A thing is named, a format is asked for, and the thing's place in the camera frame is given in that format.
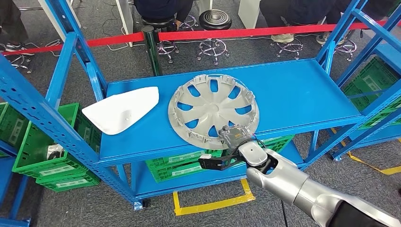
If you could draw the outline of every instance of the shoe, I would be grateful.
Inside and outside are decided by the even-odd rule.
[[[294,34],[271,35],[271,39],[277,43],[290,43],[294,41]]]
[[[6,45],[6,51],[9,51],[9,52],[22,51],[22,50],[26,50],[26,48],[23,46],[23,44],[14,45],[11,43],[7,43],[7,45]],[[34,53],[23,53],[23,55],[33,56],[35,54]]]
[[[324,45],[329,38],[331,32],[324,32],[323,35],[318,35],[316,36],[316,42],[320,45]],[[338,42],[337,45],[342,45],[344,43],[344,37]]]

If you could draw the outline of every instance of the silver robotic arm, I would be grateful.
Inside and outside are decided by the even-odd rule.
[[[247,163],[248,179],[287,204],[294,204],[321,227],[401,227],[398,219],[358,197],[326,187],[270,149],[260,147],[241,126],[219,131],[230,155],[201,157],[202,168],[223,170],[238,162]]]

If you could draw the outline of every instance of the white label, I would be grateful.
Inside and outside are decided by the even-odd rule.
[[[85,128],[84,140],[86,142],[90,142],[90,128],[88,127]]]
[[[82,179],[82,180],[77,180],[77,181],[71,181],[71,182],[65,182],[65,183],[57,183],[56,186],[58,188],[64,188],[64,187],[70,187],[74,185],[79,185],[79,184],[84,184],[88,183],[89,181]]]
[[[206,158],[206,159],[209,159],[209,158],[211,158],[212,157],[212,154],[203,154],[203,155],[201,155],[199,158]]]
[[[55,168],[55,169],[49,169],[49,170],[44,170],[39,172],[42,176],[48,176],[48,175],[52,175],[52,174],[58,174],[58,173],[62,173],[65,171],[69,171],[75,169],[74,167],[70,166],[70,165],[66,165],[63,167],[59,167],[59,168]]]
[[[21,119],[17,119],[17,122],[14,125],[14,129],[13,132],[11,133],[10,137],[9,137],[9,142],[12,145],[15,145],[15,143],[17,142],[18,139],[18,135],[21,132],[22,129],[22,125],[24,124],[24,121]]]
[[[172,176],[179,176],[179,175],[183,175],[183,174],[187,174],[187,173],[191,173],[191,172],[195,172],[197,170],[201,170],[202,167],[199,166],[195,166],[192,168],[188,168],[188,169],[183,169],[183,170],[179,170],[179,171],[174,171],[171,173]]]
[[[381,90],[381,88],[372,80],[370,76],[364,77],[363,80],[370,87],[370,89],[372,89],[372,91]]]
[[[179,161],[182,161],[182,160],[185,160],[185,159],[188,159],[188,158],[193,158],[193,157],[200,157],[204,153],[205,153],[205,151],[201,150],[201,151],[195,151],[195,152],[184,154],[184,155],[178,155],[178,156],[174,156],[174,157],[169,157],[168,158],[168,163],[179,162]]]

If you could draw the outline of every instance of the black cable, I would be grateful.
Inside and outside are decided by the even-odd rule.
[[[284,202],[283,202],[283,200],[280,200],[280,201],[281,201],[281,208],[283,209],[284,223],[286,224],[286,227],[288,227],[286,210],[284,209]]]

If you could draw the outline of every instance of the red barrier rope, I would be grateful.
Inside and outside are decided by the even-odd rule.
[[[381,26],[386,23],[385,20],[377,22]],[[314,32],[326,32],[334,30],[336,25],[305,25],[305,26],[287,26],[287,27],[266,27],[266,28],[254,28],[254,29],[229,29],[229,30],[218,30],[218,31],[185,31],[185,32],[162,32],[159,33],[160,41],[173,41],[173,40],[193,40],[193,39],[207,39],[207,38],[232,38],[232,37],[244,37],[244,36],[261,36],[261,35],[276,35],[285,33],[314,33]],[[368,28],[363,23],[353,23],[350,30],[365,29]],[[89,47],[104,46],[112,44],[123,44],[127,42],[140,42],[143,41],[143,33],[136,32],[128,35],[116,35],[112,37],[99,38],[88,40],[87,44]],[[3,52],[3,55],[15,55],[23,53],[39,53],[48,51],[59,51],[62,48],[62,44],[40,47],[40,48],[29,48],[23,51],[14,52]]]

